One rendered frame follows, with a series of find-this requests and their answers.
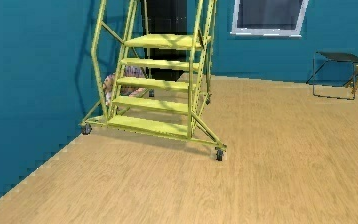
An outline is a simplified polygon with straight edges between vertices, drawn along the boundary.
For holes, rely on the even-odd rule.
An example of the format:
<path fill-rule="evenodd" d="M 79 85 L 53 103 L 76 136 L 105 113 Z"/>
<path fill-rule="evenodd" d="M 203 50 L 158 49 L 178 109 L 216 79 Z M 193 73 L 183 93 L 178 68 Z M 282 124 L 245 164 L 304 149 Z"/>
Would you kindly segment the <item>white framed window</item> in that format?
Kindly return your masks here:
<path fill-rule="evenodd" d="M 300 37 L 309 0 L 234 0 L 231 34 Z"/>

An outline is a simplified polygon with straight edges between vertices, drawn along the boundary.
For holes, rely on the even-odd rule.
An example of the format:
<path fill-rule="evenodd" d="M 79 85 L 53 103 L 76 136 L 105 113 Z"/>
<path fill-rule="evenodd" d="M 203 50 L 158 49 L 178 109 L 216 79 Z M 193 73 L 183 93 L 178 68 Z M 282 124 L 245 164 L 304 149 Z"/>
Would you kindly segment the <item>yellow rolling step ladder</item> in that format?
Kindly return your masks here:
<path fill-rule="evenodd" d="M 204 107 L 211 102 L 210 81 L 217 0 L 199 0 L 193 32 L 190 34 L 133 35 L 134 22 L 139 7 L 147 6 L 146 0 L 130 0 L 124 34 L 118 35 L 104 21 L 107 0 L 100 1 L 98 17 L 91 44 L 91 59 L 99 100 L 94 104 L 102 109 L 95 116 L 88 112 L 80 123 L 81 133 L 88 135 L 94 126 L 196 142 L 196 129 L 208 138 L 200 143 L 216 150 L 221 161 L 227 146 L 201 118 Z M 106 105 L 98 61 L 100 33 L 105 30 L 120 42 L 115 81 L 110 104 Z M 185 61 L 154 60 L 152 49 L 183 50 Z M 126 66 L 140 67 L 144 78 L 125 77 Z M 122 96 L 121 87 L 137 87 L 130 95 Z"/>

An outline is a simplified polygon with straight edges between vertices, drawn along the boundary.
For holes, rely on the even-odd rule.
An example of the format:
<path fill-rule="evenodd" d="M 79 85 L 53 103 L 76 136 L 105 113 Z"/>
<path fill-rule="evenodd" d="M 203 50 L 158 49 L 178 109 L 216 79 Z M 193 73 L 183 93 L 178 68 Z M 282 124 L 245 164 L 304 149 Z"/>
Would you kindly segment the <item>pink patterned cushion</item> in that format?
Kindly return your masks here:
<path fill-rule="evenodd" d="M 142 69 L 140 67 L 136 67 L 136 66 L 126 66 L 125 70 L 124 70 L 124 76 L 125 77 L 144 78 Z M 110 104 L 114 81 L 115 81 L 115 74 L 109 74 L 103 81 L 102 88 L 105 93 L 106 105 Z M 122 86 L 120 94 L 122 96 L 130 95 L 132 92 L 134 92 L 136 90 L 137 90 L 137 87 Z"/>

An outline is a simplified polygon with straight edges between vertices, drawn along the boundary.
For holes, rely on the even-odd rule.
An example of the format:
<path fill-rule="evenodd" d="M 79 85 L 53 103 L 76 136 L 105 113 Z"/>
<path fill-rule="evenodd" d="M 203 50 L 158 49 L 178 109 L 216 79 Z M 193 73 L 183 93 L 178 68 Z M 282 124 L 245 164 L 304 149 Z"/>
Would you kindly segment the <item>black doorway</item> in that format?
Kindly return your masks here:
<path fill-rule="evenodd" d="M 146 0 L 149 32 L 152 34 L 186 34 L 187 0 Z M 154 60 L 185 61 L 183 50 L 152 49 Z"/>

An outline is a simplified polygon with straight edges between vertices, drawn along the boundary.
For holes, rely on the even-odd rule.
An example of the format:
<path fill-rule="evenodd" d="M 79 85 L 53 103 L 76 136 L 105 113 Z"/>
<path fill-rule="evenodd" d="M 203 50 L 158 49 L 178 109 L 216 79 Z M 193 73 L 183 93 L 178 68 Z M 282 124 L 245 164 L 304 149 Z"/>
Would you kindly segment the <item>black metal frame table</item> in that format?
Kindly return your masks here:
<path fill-rule="evenodd" d="M 358 65 L 358 56 L 347 52 L 316 51 L 312 58 L 312 72 L 306 83 L 312 86 L 312 94 L 321 97 L 317 91 L 318 86 L 343 87 L 353 74 L 354 65 Z M 340 100 L 354 100 L 356 93 L 336 96 Z"/>

